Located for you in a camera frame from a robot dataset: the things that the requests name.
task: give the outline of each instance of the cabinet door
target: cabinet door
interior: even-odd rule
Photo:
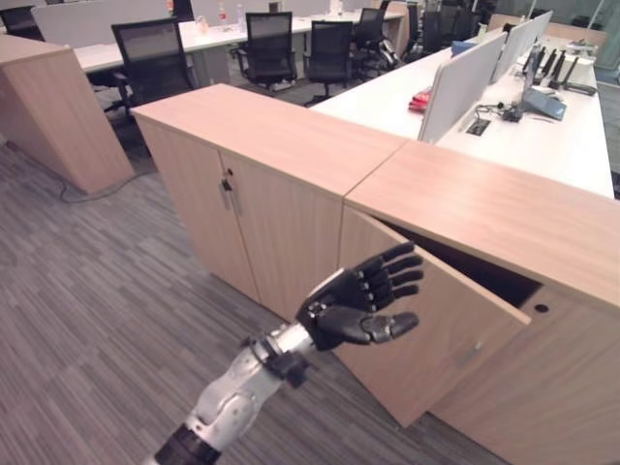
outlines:
[[[139,126],[202,264],[258,301],[217,150],[146,120]]]
[[[287,321],[338,265],[342,200],[222,153],[261,303]]]
[[[345,206],[341,265],[351,266],[406,239]],[[341,346],[336,354],[407,426],[524,329],[530,318],[458,271],[417,248],[424,259],[418,295],[387,313],[413,311],[419,326],[389,344]]]
[[[617,309],[549,287],[523,309],[532,324],[433,414],[515,465],[619,463]]]

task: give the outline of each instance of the gray carpet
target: gray carpet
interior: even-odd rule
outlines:
[[[89,203],[59,190],[0,149],[0,464],[140,463],[280,322],[202,268],[157,174]],[[334,356],[312,362],[223,465],[504,463],[431,416],[400,430]]]

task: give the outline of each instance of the white partition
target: white partition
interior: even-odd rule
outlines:
[[[228,23],[236,23],[237,5],[241,5],[245,13],[261,13],[268,12],[269,3],[269,0],[224,0]],[[294,16],[321,15],[329,10],[329,0],[280,0],[280,3],[283,11],[293,12]],[[217,25],[220,23],[218,4],[217,0],[192,0],[194,16],[204,16],[209,24]]]
[[[46,0],[0,0],[0,10],[9,8],[28,7],[30,5],[45,5]]]
[[[480,99],[505,41],[506,33],[503,33],[439,67],[419,140],[436,143]]]
[[[47,42],[73,48],[115,42],[111,25],[169,17],[164,0],[92,0],[36,7],[32,15]]]
[[[532,19],[514,26],[508,36],[508,40],[502,51],[502,56],[500,56],[497,62],[497,67],[495,68],[491,82],[496,82],[501,78],[506,71],[516,63],[516,59],[534,44],[537,26],[538,24]]]

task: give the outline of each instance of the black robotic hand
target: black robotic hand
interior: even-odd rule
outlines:
[[[376,312],[397,298],[418,293],[422,258],[407,242],[353,269],[341,269],[303,302],[297,320],[310,333],[318,351],[343,342],[367,345],[395,339],[418,325],[414,313],[394,316]]]

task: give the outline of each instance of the white desk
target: white desk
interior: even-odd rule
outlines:
[[[361,11],[346,12],[342,15],[313,15],[309,17],[294,17],[293,34],[298,39],[312,29],[312,21],[341,20],[359,22]],[[387,13],[386,21],[402,20],[400,13]],[[183,48],[192,53],[195,69],[199,81],[207,85],[216,82],[230,82],[228,75],[228,61],[224,46],[247,41],[247,34],[240,32],[236,24],[228,26],[209,26],[203,34],[193,21],[182,22],[179,25]],[[301,56],[302,46],[294,47]],[[85,46],[76,48],[75,53],[81,68],[86,73],[116,68],[123,64],[120,50],[116,44]]]
[[[422,115],[408,110],[411,98],[433,82],[437,67],[450,59],[442,50],[333,97],[313,110],[397,136],[417,139]],[[596,85],[594,71],[583,80]],[[489,86],[482,104],[509,103],[523,80],[512,72]],[[528,171],[613,199],[609,158],[598,97],[562,91],[568,106],[564,121],[548,123],[526,114],[520,123],[492,122],[481,137],[462,131],[464,119],[437,143],[474,157]]]

